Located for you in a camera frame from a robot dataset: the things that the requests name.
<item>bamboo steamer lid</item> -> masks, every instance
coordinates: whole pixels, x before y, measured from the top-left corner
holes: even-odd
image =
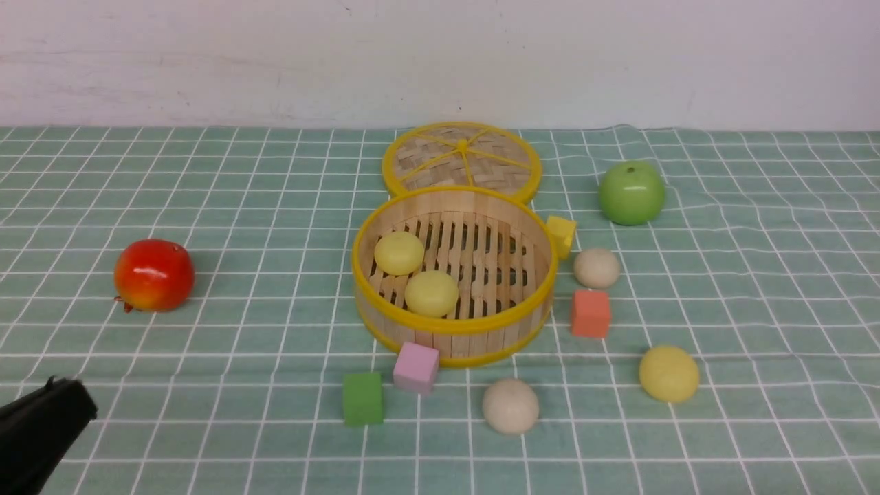
[[[412,129],[382,160],[392,196],[432,186],[487,188],[520,203],[538,192],[538,153],[521,137],[486,124],[440,122]]]

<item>yellow cube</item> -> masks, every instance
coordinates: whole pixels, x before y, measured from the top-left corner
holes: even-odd
[[[556,249],[559,251],[560,259],[568,259],[568,254],[571,253],[571,244],[575,241],[577,222],[550,215],[547,217],[546,225],[547,230],[556,240]]]

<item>green cube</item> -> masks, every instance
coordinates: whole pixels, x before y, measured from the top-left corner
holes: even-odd
[[[385,421],[381,374],[345,375],[342,379],[342,416],[346,426],[381,425]]]

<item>apple stem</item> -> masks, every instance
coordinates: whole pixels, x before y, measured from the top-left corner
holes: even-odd
[[[125,302],[124,300],[122,300],[122,297],[120,297],[120,296],[116,296],[115,298],[113,298],[113,300],[117,301],[117,302]],[[125,305],[122,308],[125,310],[126,313],[131,313],[131,310],[135,309],[135,307],[131,306],[127,302],[125,303]]]

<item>white wall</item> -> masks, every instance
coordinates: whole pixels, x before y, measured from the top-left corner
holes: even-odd
[[[0,125],[880,129],[877,0],[0,0]]]

